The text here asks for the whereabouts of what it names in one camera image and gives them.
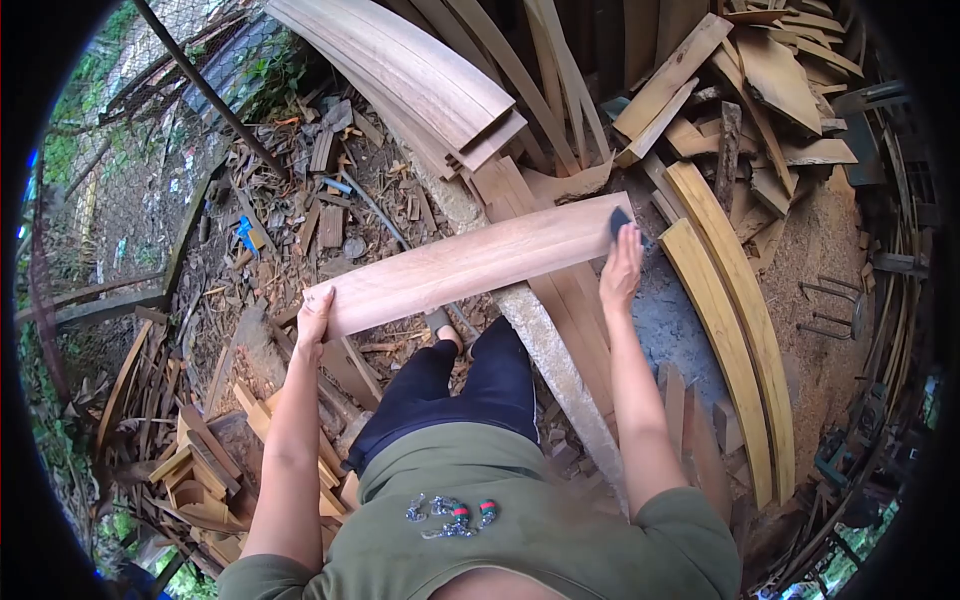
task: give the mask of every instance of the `chain-link fence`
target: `chain-link fence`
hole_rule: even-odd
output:
[[[255,0],[155,0],[150,8],[241,118],[289,78],[282,59],[293,52],[292,36]],[[34,181],[42,185],[28,192],[18,253],[35,312],[52,313],[54,298],[88,286],[165,270],[196,186],[233,137],[134,3],[121,4],[68,78],[37,149]],[[57,336],[52,317],[37,325],[41,339]],[[116,373],[133,330],[131,319],[61,327],[62,358],[74,363],[60,375],[61,392],[99,370]]]

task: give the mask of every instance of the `metal stool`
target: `metal stool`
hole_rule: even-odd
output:
[[[845,325],[850,328],[846,333],[833,333],[832,331],[827,331],[819,327],[814,327],[813,325],[797,323],[797,328],[804,331],[812,331],[814,333],[819,333],[820,335],[826,335],[827,337],[833,338],[835,340],[856,340],[863,333],[863,303],[864,295],[859,287],[855,285],[850,285],[846,281],[841,281],[839,279],[834,279],[833,277],[826,276],[817,276],[817,279],[820,281],[828,281],[845,288],[849,288],[856,292],[856,295],[843,292],[841,290],[835,290],[822,285],[814,285],[813,283],[805,283],[799,281],[800,289],[803,290],[804,296],[807,300],[810,300],[810,296],[806,293],[806,290],[816,290],[818,292],[823,292],[824,294],[830,294],[832,296],[837,296],[849,300],[853,304],[853,314],[849,321],[844,321],[843,319],[837,319],[836,317],[831,317],[830,315],[825,315],[821,312],[813,311],[814,319],[823,319],[824,321],[830,321],[832,323],[837,323]]]

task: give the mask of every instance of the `curved wooden board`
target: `curved wooden board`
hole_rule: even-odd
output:
[[[756,380],[770,421],[777,466],[777,498],[782,505],[794,490],[793,415],[780,346],[766,301],[733,227],[697,167],[688,162],[677,162],[667,168],[666,179],[684,203],[690,222],[712,256],[743,323],[744,337],[754,358]]]
[[[720,370],[730,388],[733,407],[747,447],[747,461],[754,480],[754,498],[757,507],[763,508],[773,497],[770,445],[767,443],[767,425],[750,364],[750,353],[747,352],[733,307],[720,276],[688,220],[681,219],[670,226],[660,236],[660,245],[673,263],[693,307],[700,315]]]

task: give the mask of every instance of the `hand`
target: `hand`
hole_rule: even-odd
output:
[[[633,223],[620,228],[616,242],[610,244],[607,264],[600,274],[600,301],[608,314],[630,314],[640,284],[643,246],[640,229]]]
[[[297,346],[315,358],[324,355],[324,334],[334,291],[331,285],[318,294],[304,295],[303,305],[297,313]]]

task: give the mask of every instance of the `black pants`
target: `black pants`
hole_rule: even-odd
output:
[[[408,433],[450,422],[503,427],[538,444],[534,382],[526,348],[499,317],[473,345],[473,365],[459,396],[448,389],[457,345],[441,340],[417,350],[387,386],[380,407],[350,447],[344,469],[364,469],[380,451]]]

